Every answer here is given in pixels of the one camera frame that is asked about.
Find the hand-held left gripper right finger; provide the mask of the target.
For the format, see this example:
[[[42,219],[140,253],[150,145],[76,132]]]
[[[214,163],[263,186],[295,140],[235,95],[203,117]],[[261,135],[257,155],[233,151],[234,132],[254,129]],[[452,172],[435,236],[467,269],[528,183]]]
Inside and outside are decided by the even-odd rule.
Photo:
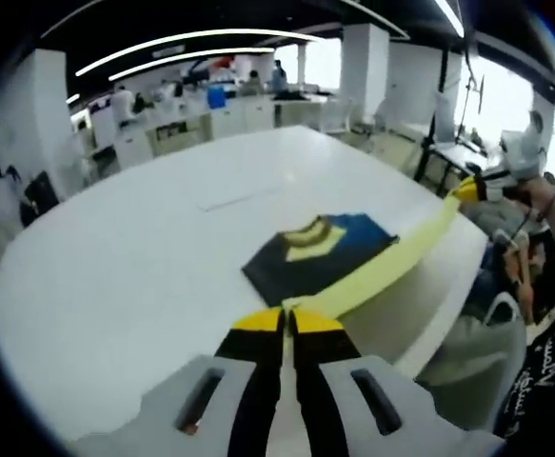
[[[289,313],[296,397],[314,456],[496,456],[502,439],[442,418],[431,395],[391,364],[363,356],[344,327]]]

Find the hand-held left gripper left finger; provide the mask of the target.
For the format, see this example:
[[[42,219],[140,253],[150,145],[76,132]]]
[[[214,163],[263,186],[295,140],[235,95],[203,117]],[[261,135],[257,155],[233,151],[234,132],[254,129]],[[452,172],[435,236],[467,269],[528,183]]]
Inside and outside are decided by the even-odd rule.
[[[263,456],[281,395],[285,313],[235,322],[199,355],[142,396],[137,415],[74,441],[76,456]]]

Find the person's right hand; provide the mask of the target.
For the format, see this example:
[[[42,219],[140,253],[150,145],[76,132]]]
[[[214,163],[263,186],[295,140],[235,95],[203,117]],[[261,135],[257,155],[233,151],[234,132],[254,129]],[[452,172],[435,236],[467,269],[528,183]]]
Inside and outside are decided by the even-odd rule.
[[[555,186],[543,176],[524,181],[517,187],[520,206],[537,219],[546,218],[555,201]]]

